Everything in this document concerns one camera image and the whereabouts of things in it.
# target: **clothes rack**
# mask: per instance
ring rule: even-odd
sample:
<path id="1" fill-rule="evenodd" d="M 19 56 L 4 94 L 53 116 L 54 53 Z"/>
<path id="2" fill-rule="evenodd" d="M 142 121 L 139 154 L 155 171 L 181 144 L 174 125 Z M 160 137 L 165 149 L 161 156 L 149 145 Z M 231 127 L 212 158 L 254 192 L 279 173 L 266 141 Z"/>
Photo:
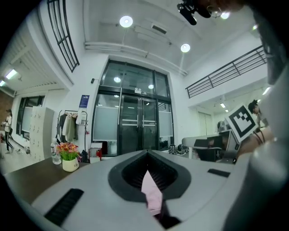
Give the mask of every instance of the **clothes rack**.
<path id="1" fill-rule="evenodd" d="M 56 127 L 56 132 L 58 129 L 58 124 L 59 124 L 59 118 L 60 118 L 60 113 L 63 110 L 61 110 L 58 114 L 58 118 L 57 118 L 57 127 Z M 70 113 L 70 112 L 78 112 L 78 111 L 74 111 L 74 110 L 64 110 L 64 113 Z M 84 150 L 86 151 L 86 125 L 87 125 L 87 112 L 86 111 L 82 111 L 81 113 L 84 113 L 86 115 L 85 117 L 85 125 L 84 125 Z"/>

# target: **ceiling vent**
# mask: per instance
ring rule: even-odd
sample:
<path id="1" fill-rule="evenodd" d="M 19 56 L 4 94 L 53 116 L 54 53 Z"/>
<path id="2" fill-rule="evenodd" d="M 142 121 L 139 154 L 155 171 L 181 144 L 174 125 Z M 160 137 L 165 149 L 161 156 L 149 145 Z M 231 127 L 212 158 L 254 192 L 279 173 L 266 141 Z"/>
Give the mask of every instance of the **ceiling vent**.
<path id="1" fill-rule="evenodd" d="M 162 34 L 166 34 L 167 33 L 167 31 L 165 29 L 163 29 L 163 28 L 161 28 L 161 27 L 159 27 L 159 26 L 157 26 L 155 24 L 152 24 L 152 29 L 155 29 L 155 30 L 159 31 Z"/>

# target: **potted flower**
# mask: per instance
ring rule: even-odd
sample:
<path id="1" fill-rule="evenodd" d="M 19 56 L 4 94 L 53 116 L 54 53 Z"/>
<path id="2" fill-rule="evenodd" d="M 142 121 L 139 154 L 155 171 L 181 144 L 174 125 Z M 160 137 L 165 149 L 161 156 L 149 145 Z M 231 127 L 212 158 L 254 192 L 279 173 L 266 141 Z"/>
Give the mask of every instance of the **potted flower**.
<path id="1" fill-rule="evenodd" d="M 64 171 L 72 172 L 79 168 L 77 157 L 78 146 L 73 143 L 60 143 L 57 145 L 57 151 L 60 153 L 62 159 L 62 168 Z"/>

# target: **glass door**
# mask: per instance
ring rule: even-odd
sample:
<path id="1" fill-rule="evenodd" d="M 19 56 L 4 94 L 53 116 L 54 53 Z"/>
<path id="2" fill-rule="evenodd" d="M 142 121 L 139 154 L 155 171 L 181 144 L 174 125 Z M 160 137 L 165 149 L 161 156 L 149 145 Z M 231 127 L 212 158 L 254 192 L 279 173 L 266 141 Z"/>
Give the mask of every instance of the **glass door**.
<path id="1" fill-rule="evenodd" d="M 119 119 L 119 153 L 157 149 L 155 100 L 122 95 Z"/>
<path id="2" fill-rule="evenodd" d="M 142 149 L 157 150 L 156 101 L 142 99 Z"/>
<path id="3" fill-rule="evenodd" d="M 120 154 L 138 151 L 140 131 L 140 106 L 137 97 L 122 96 L 119 118 Z"/>

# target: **desk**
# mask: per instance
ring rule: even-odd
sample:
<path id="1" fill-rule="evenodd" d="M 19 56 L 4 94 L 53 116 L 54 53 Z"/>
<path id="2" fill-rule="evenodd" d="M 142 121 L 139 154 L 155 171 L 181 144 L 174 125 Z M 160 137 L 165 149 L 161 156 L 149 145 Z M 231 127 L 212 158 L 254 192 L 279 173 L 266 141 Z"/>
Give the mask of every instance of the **desk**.
<path id="1" fill-rule="evenodd" d="M 82 168 L 88 163 L 79 163 Z M 46 189 L 67 177 L 62 165 L 55 165 L 51 158 L 4 175 L 9 187 L 20 198 L 31 204 Z"/>

